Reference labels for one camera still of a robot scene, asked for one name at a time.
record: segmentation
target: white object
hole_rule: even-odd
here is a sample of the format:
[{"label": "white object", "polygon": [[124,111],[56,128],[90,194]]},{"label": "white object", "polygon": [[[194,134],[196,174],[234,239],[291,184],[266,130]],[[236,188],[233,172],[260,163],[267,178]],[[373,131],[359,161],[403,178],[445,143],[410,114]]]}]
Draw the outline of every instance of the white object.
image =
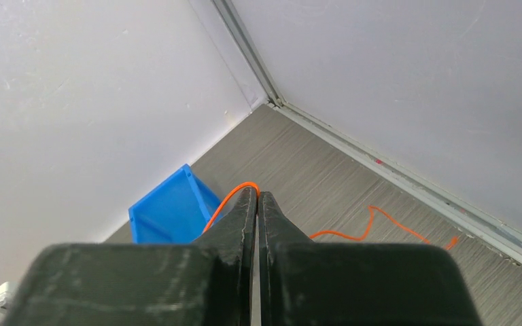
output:
[{"label": "white object", "polygon": [[0,285],[0,321],[5,318],[7,310],[11,307],[16,290],[17,286],[11,282],[4,282]]}]

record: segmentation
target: orange wire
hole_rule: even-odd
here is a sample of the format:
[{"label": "orange wire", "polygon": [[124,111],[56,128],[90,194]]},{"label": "orange wire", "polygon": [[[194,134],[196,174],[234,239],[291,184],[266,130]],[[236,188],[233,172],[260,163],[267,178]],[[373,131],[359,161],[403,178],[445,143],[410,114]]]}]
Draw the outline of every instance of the orange wire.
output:
[{"label": "orange wire", "polygon": [[[423,241],[424,243],[430,244],[430,242],[429,242],[429,240],[427,240],[427,238],[425,238],[421,234],[413,231],[412,229],[401,225],[391,215],[387,214],[383,209],[380,209],[379,207],[375,207],[375,206],[369,206],[367,208],[369,209],[369,222],[367,223],[367,228],[365,229],[365,232],[360,237],[356,238],[354,236],[348,236],[346,234],[343,234],[343,233],[337,232],[337,231],[333,231],[333,230],[323,230],[323,231],[319,231],[315,234],[310,235],[309,238],[313,239],[313,238],[317,238],[318,236],[322,236],[324,234],[333,234],[334,236],[340,236],[342,238],[346,238],[346,239],[353,240],[353,241],[363,241],[363,240],[365,240],[365,238],[367,238],[367,235],[369,235],[369,231],[371,231],[371,226],[373,225],[373,219],[375,218],[375,211],[378,211],[378,212],[381,212],[383,215],[385,215],[386,218],[388,218],[391,222],[393,222],[393,224],[395,224],[402,230],[412,234],[413,236],[416,236],[417,238],[421,239],[421,241]],[[445,247],[445,250],[449,250],[449,249],[453,248],[457,244],[458,241],[459,241],[459,237],[454,236],[451,239],[451,242],[449,242],[449,244]]]},{"label": "orange wire", "polygon": [[233,197],[233,195],[235,195],[239,190],[241,190],[241,189],[243,189],[245,187],[253,187],[253,188],[255,188],[255,190],[257,191],[257,198],[259,198],[259,195],[261,194],[261,191],[259,190],[259,186],[257,185],[257,183],[254,183],[254,182],[251,182],[251,181],[247,181],[247,182],[244,182],[244,183],[236,186],[225,197],[225,199],[223,199],[223,201],[221,202],[221,205],[219,205],[219,207],[217,207],[217,210],[213,213],[213,216],[211,216],[211,219],[209,220],[209,222],[207,222],[207,225],[205,226],[205,229],[203,229],[203,233],[205,233],[205,231],[207,231],[213,225],[213,222],[215,222],[215,219],[217,219],[217,216],[221,213],[221,210],[223,210],[223,207],[225,207],[225,205],[231,199],[231,197]]},{"label": "orange wire", "polygon": [[[217,216],[221,213],[221,211],[223,210],[223,208],[225,207],[227,202],[231,199],[231,197],[233,197],[239,190],[241,190],[245,187],[255,188],[255,190],[257,191],[257,198],[259,198],[261,191],[259,190],[259,186],[256,183],[247,181],[247,182],[244,182],[244,183],[236,186],[233,190],[231,190],[231,192],[229,194],[227,194],[227,196],[225,197],[225,199],[223,199],[223,201],[221,202],[219,207],[217,207],[217,210],[214,212],[213,216],[211,216],[211,219],[209,220],[209,222],[207,222],[205,229],[203,229],[203,233],[205,233],[213,225],[213,223],[215,223]],[[369,235],[369,231],[371,231],[371,226],[373,225],[373,219],[375,218],[375,211],[378,211],[381,214],[385,215],[385,217],[388,218],[391,222],[393,222],[393,224],[395,224],[396,226],[398,226],[405,232],[408,232],[408,233],[412,234],[413,236],[419,238],[424,243],[430,244],[430,242],[429,242],[429,240],[427,240],[427,238],[425,238],[421,234],[413,231],[412,229],[401,225],[401,223],[397,222],[391,215],[387,214],[383,209],[380,209],[379,207],[375,207],[375,206],[368,206],[367,208],[369,209],[369,222],[367,223],[367,228],[365,228],[365,232],[360,237],[356,238],[354,236],[348,236],[346,234],[343,234],[341,232],[337,232],[334,230],[323,230],[323,231],[319,231],[315,234],[310,235],[309,238],[313,239],[313,238],[317,238],[318,236],[322,236],[324,234],[333,234],[334,236],[340,236],[341,238],[346,238],[346,239],[353,240],[353,241],[363,241],[363,240],[365,240],[365,238],[367,238],[367,235]],[[453,247],[455,247],[455,245],[457,244],[458,241],[459,241],[458,236],[452,237],[449,244],[447,246],[445,246],[445,250],[450,250]]]}]

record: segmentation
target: brushed metal floor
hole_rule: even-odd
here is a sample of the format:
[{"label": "brushed metal floor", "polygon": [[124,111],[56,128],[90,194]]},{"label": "brushed metal floor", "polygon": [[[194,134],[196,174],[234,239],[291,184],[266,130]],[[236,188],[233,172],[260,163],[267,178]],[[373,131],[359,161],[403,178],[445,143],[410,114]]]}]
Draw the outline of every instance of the brushed metal floor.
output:
[{"label": "brushed metal floor", "polygon": [[[283,212],[307,234],[333,229],[359,236],[369,218],[367,206],[374,205],[435,245],[443,247],[453,236],[460,236],[450,253],[484,324],[522,325],[520,267],[462,234],[423,203],[269,107],[255,110],[192,169],[221,197],[241,182],[255,181],[275,195]],[[380,213],[375,217],[367,241],[419,242]],[[334,236],[317,240],[346,241]],[[128,225],[108,239],[130,241]],[[254,289],[258,289],[258,278]],[[257,308],[254,325],[260,325],[258,313]]]}]

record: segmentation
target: scratch mark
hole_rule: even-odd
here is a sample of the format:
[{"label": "scratch mark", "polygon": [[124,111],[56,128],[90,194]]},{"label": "scratch mark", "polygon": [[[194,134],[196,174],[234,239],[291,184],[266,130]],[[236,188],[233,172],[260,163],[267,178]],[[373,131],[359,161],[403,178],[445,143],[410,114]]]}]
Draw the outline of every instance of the scratch mark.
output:
[{"label": "scratch mark", "polygon": [[65,78],[65,80],[63,80],[63,82],[59,86],[57,86],[57,88],[51,94],[47,95],[46,98],[53,96],[57,92],[61,91],[63,89],[63,87],[65,86],[65,84],[69,81],[69,79],[70,79],[70,77]]},{"label": "scratch mark", "polygon": [[128,34],[129,34],[129,30],[128,30],[128,29],[124,29],[124,30],[121,32],[121,34],[119,34],[119,35],[117,35],[117,36],[115,36],[115,37],[113,38],[113,41],[115,41],[115,40],[117,40],[117,39],[120,39],[121,36],[123,36],[123,35],[128,35]]},{"label": "scratch mark", "polygon": [[483,3],[481,4],[481,9],[479,9],[479,11],[477,12],[477,16],[475,17],[473,22],[471,24],[469,24],[467,29],[459,36],[460,39],[462,39],[467,33],[469,33],[469,31],[471,31],[471,29],[473,28],[473,26],[475,26],[477,21],[479,19],[481,19],[481,16],[483,15],[483,10],[485,9],[486,4],[487,4],[487,0],[483,0]]},{"label": "scratch mark", "polygon": [[39,303],[39,304],[51,304],[53,306],[71,306],[71,307],[79,307],[79,308],[85,308],[85,309],[91,309],[91,310],[97,310],[101,312],[118,312],[118,311],[136,311],[138,307],[136,306],[129,306],[129,305],[123,305],[123,306],[111,306],[108,304],[98,304],[96,302],[88,302],[88,301],[82,301],[82,300],[75,300],[75,299],[66,299],[66,298],[56,298],[56,297],[34,297],[29,299],[29,301],[33,303]]},{"label": "scratch mark", "polygon": [[151,304],[145,307],[145,311],[150,314],[158,314],[161,312],[167,311],[177,311],[179,309],[193,308],[195,307],[195,303],[188,304]]},{"label": "scratch mark", "polygon": [[63,260],[61,261],[61,264],[62,265],[66,265],[69,261],[71,261],[71,257],[73,257],[73,250],[72,249],[69,249],[67,251],[65,251],[65,254],[63,255]]}]

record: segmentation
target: blue box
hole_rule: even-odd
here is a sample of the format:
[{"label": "blue box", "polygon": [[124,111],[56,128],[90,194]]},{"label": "blue box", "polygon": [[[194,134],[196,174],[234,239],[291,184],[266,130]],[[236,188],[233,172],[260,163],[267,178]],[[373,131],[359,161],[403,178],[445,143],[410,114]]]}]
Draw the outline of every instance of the blue box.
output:
[{"label": "blue box", "polygon": [[185,164],[129,208],[134,243],[189,243],[221,200]]}]

